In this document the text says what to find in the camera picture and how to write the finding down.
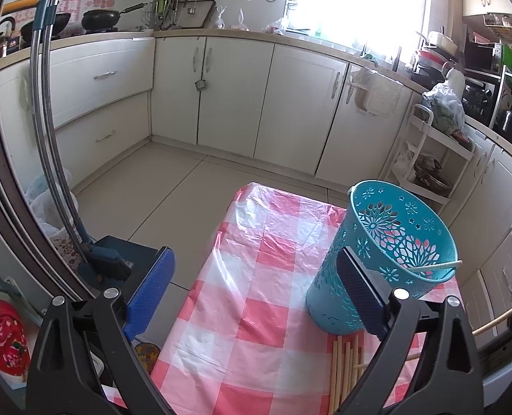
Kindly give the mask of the teal perforated plastic basket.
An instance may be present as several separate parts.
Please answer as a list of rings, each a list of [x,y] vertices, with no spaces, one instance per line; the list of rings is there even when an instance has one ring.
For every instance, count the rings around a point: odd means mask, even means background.
[[[456,269],[411,273],[408,267],[459,259],[447,226],[417,196],[385,181],[353,185],[344,218],[306,294],[311,319],[335,335],[364,327],[337,272],[337,256],[345,246],[390,287],[405,288],[415,298],[447,282]]]

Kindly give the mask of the black wok on stove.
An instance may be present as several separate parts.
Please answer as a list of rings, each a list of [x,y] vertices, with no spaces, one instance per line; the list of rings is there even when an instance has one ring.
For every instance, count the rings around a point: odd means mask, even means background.
[[[115,28],[123,14],[143,9],[146,3],[139,3],[122,10],[91,9],[82,15],[82,28],[86,32],[106,31]]]

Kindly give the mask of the green vegetables plastic bag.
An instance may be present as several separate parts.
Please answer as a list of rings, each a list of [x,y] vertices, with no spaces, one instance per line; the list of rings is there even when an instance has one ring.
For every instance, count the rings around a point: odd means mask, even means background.
[[[454,90],[437,83],[422,95],[422,104],[433,112],[432,126],[447,136],[464,128],[464,109]]]

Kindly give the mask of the white rolling storage cart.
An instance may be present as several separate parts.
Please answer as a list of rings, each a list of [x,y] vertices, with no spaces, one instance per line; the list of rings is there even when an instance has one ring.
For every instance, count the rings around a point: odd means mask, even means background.
[[[413,193],[440,214],[476,157],[468,136],[447,136],[433,126],[433,112],[414,104],[402,122],[380,178]]]

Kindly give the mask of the wall utensil rack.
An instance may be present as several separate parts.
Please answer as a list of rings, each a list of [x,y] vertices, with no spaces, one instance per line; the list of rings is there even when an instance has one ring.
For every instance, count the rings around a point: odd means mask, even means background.
[[[216,0],[151,0],[145,8],[147,27],[155,31],[205,28],[215,7]]]

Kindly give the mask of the pink checkered plastic tablecloth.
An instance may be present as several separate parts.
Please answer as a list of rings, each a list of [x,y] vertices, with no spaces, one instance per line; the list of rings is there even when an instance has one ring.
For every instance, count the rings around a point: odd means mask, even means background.
[[[306,294],[347,211],[250,184],[220,224],[151,378],[179,414],[327,414],[333,342]],[[459,291],[455,275],[422,296]],[[364,327],[360,364],[378,339]]]

